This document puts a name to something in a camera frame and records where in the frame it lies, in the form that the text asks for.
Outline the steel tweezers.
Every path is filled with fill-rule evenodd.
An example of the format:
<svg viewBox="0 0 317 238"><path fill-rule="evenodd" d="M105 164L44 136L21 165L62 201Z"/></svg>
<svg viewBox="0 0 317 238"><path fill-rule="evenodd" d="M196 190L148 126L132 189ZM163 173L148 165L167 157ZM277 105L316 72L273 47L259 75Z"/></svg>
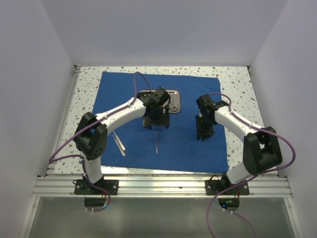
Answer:
<svg viewBox="0 0 317 238"><path fill-rule="evenodd" d="M124 147L122 141L120 140L120 138L118 137L118 135L116 134L115 131L113 132L113 135L116 137L116 139L119 141L119 144L120 144L120 145L122 146L122 148L125 150L125 147Z"/></svg>

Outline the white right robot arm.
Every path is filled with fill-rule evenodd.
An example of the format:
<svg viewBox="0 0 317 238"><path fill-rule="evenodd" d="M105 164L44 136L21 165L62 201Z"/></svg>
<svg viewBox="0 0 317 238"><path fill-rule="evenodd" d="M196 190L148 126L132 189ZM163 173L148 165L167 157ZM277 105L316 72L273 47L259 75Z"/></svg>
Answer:
<svg viewBox="0 0 317 238"><path fill-rule="evenodd" d="M206 140L214 135L214 126L220 124L242 141L242 162L229 169L211 185L225 194L233 194L238 184L282 163L276 131L272 127L260 128L232 111L231 103L215 102L209 94L200 96L195 116L197 139Z"/></svg>

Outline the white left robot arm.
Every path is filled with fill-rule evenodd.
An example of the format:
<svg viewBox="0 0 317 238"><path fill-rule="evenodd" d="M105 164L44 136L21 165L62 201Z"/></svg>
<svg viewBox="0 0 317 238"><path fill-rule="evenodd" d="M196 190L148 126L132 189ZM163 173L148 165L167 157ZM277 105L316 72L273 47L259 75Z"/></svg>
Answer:
<svg viewBox="0 0 317 238"><path fill-rule="evenodd" d="M85 113L75 131L74 142L83 158L85 188L96 195L102 191L103 174L101 156L106 150L107 137L126 123L143 118L143 127L154 126L168 128L170 95L163 88L154 92L140 92L126 103L107 112Z"/></svg>

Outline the blue surgical cloth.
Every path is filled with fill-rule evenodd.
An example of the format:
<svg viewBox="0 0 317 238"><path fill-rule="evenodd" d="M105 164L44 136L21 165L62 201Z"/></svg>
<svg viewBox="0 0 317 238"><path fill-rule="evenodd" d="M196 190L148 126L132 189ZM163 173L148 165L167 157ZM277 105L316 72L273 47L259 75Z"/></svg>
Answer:
<svg viewBox="0 0 317 238"><path fill-rule="evenodd" d="M98 114L127 102L135 90L177 90L180 93L181 110L170 116L170 126L143 128L141 118L134 119L115 130L125 147L123 157L112 136L107 138L106 151L101 157L103 166L140 169L222 173L228 170L225 129L214 127L214 135L204 141L196 138L195 116L199 114L196 100L212 93L214 101L220 101L220 82L217 78L183 75L138 76L131 73L104 72L93 107ZM158 131L158 155L156 155L155 130Z"/></svg>

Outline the thin steel probe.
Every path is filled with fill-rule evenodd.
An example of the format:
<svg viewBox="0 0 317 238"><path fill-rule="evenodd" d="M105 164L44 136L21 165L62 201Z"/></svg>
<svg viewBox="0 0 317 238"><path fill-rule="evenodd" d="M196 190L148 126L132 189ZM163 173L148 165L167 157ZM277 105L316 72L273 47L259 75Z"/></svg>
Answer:
<svg viewBox="0 0 317 238"><path fill-rule="evenodd" d="M155 130L155 145L156 145L156 155L158 155L158 131Z"/></svg>

